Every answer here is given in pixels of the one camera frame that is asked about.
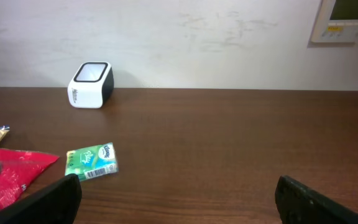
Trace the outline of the red snack bag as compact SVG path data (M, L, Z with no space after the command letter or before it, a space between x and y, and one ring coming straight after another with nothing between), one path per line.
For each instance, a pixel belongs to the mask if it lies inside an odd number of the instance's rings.
M58 156L36 151L17 151L0 148L0 210L13 204L28 186Z

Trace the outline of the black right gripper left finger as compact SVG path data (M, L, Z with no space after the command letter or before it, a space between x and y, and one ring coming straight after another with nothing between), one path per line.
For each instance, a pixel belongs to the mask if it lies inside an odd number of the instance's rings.
M76 218L82 199L76 174L69 174L0 210L0 224L67 223Z

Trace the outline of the green Kleenex tissue pack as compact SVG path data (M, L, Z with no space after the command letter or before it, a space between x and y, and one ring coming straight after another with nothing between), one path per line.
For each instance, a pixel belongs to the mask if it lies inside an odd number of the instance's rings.
M76 174L80 181L118 171L116 153L111 142L67 152L65 175Z

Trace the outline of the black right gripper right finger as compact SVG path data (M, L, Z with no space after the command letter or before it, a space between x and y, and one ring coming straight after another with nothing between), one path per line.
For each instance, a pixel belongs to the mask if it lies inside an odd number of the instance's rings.
M358 213L287 175L278 180L275 204L283 224L358 224Z

